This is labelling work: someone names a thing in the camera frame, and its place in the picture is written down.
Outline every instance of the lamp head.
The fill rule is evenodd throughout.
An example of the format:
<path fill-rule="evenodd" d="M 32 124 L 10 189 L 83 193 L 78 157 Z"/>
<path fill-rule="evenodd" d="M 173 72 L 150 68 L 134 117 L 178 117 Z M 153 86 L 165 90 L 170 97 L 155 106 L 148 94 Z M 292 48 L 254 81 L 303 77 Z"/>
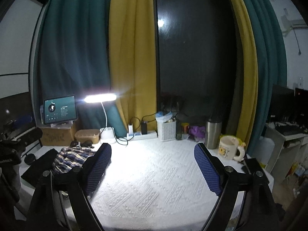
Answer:
<path fill-rule="evenodd" d="M 95 103 L 95 102 L 110 102 L 116 100 L 116 94 L 98 94 L 98 95 L 89 95 L 84 101 L 86 103 Z"/>

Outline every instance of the power strip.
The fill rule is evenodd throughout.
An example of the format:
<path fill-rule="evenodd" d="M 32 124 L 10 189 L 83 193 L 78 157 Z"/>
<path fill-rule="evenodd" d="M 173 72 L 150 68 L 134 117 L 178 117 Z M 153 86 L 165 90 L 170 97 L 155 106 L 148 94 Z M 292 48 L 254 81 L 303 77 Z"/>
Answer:
<path fill-rule="evenodd" d="M 127 140 L 137 141 L 137 140 L 147 140 L 147 139 L 157 138 L 156 131 L 148 131 L 146 135 L 142 135 L 141 132 L 135 132 L 134 137 L 133 137 L 133 135 L 134 134 L 127 133 Z"/>

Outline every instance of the purple cloth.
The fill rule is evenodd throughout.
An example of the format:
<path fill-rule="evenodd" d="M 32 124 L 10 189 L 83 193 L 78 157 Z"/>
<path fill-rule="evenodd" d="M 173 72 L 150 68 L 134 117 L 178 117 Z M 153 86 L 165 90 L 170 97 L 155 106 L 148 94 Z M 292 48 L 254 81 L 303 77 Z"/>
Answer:
<path fill-rule="evenodd" d="M 205 137 L 205 126 L 202 126 L 202 127 L 190 126 L 188 133 L 194 137 L 203 139 Z"/>

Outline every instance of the white basket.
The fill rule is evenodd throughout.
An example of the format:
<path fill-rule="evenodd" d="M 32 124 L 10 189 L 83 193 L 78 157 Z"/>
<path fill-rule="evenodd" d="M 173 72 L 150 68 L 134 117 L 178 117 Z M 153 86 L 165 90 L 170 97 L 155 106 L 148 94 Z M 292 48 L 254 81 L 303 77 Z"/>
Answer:
<path fill-rule="evenodd" d="M 160 141 L 174 140 L 176 136 L 177 122 L 157 123 L 158 139 Z"/>

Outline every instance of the plaid cloth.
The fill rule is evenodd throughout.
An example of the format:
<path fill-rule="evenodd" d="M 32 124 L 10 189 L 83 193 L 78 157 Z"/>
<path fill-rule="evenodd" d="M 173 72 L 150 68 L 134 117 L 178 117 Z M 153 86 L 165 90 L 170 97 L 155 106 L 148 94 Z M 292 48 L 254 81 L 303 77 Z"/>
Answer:
<path fill-rule="evenodd" d="M 53 161 L 53 170 L 56 174 L 66 173 L 75 166 L 82 166 L 94 154 L 94 150 L 86 147 L 64 147 Z"/>

